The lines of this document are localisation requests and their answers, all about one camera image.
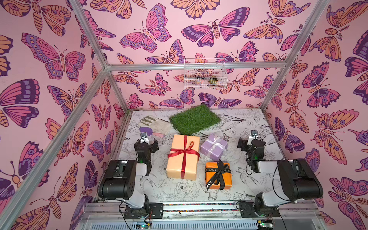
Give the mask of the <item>lilac gift box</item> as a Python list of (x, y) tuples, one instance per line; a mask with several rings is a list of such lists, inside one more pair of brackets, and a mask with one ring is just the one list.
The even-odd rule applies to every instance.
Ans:
[(219, 162), (228, 148), (228, 142), (217, 134), (210, 134), (200, 147), (200, 153)]

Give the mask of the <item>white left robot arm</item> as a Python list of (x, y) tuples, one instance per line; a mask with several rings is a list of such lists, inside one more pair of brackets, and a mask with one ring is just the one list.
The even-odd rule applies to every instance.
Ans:
[(149, 211), (147, 195), (135, 188), (135, 184), (152, 169), (151, 155), (159, 150), (157, 140), (152, 144), (139, 139), (134, 144), (135, 160), (111, 161), (101, 179), (98, 195), (105, 200), (120, 201), (131, 209)]

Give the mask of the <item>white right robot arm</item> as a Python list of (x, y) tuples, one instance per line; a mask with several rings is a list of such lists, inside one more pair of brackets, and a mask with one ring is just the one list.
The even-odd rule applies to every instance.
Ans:
[(253, 173), (266, 173), (271, 174), (273, 179), (275, 176), (280, 178), (280, 187), (276, 188), (272, 183), (271, 191), (256, 195), (254, 207), (257, 210), (323, 196), (323, 187), (305, 159), (266, 160), (263, 158), (265, 142), (256, 138), (239, 138), (237, 148), (246, 152), (247, 164)]

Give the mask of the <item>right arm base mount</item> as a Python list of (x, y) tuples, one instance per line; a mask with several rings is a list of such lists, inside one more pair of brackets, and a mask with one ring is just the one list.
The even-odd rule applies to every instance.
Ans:
[(236, 208), (240, 211), (242, 218), (268, 218), (281, 217), (277, 207), (267, 207), (251, 201), (237, 201)]

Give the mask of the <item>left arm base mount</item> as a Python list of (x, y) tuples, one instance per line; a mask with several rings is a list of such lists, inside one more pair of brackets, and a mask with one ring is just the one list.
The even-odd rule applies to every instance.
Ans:
[(123, 212), (124, 219), (162, 219), (163, 208), (163, 203), (153, 203), (139, 209), (133, 209), (126, 206)]

